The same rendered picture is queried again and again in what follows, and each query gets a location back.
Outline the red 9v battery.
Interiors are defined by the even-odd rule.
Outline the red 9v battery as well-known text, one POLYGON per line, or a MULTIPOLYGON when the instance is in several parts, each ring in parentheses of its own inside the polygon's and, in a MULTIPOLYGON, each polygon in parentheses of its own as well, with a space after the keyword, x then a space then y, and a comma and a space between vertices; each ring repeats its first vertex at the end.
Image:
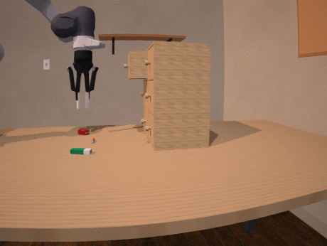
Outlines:
POLYGON ((90 130, 80 129, 80 130, 78 130, 78 134, 88 135, 88 134, 90 134, 90 130))

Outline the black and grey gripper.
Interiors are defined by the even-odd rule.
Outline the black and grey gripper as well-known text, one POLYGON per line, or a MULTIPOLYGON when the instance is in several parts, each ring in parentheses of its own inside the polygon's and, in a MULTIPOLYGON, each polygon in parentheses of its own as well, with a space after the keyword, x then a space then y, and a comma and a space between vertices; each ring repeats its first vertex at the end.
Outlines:
POLYGON ((71 90, 75 92, 75 99, 77 100, 77 108, 80 109, 80 81, 81 75, 85 76, 85 108, 89 108, 90 90, 95 88, 95 78, 98 71, 98 67, 95 67, 92 63, 92 51, 91 50, 76 50, 74 52, 74 63, 70 67, 67 67, 70 76, 71 90), (86 60, 85 60, 86 59, 86 60), (76 86, 73 75, 73 68, 77 71, 76 86), (92 68, 91 81, 89 81, 89 71, 92 68))

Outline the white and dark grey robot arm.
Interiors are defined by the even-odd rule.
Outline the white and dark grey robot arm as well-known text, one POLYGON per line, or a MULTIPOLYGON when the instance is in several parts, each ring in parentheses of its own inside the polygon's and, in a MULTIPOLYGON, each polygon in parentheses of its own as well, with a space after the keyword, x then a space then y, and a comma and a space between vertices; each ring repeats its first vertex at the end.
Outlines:
POLYGON ((72 11, 61 14, 54 7, 51 0, 25 1, 46 17, 51 23, 51 30, 59 40, 64 43, 73 41, 73 49, 92 50, 105 48, 103 42, 95 40, 95 13, 91 8, 78 6, 72 11))

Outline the small wooden chest of drawers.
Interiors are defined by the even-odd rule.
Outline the small wooden chest of drawers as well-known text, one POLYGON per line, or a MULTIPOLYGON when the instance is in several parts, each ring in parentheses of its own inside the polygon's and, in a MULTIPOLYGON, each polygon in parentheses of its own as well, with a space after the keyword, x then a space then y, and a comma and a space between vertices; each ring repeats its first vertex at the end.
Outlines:
POLYGON ((209 147, 210 44, 154 41, 154 151, 209 147))

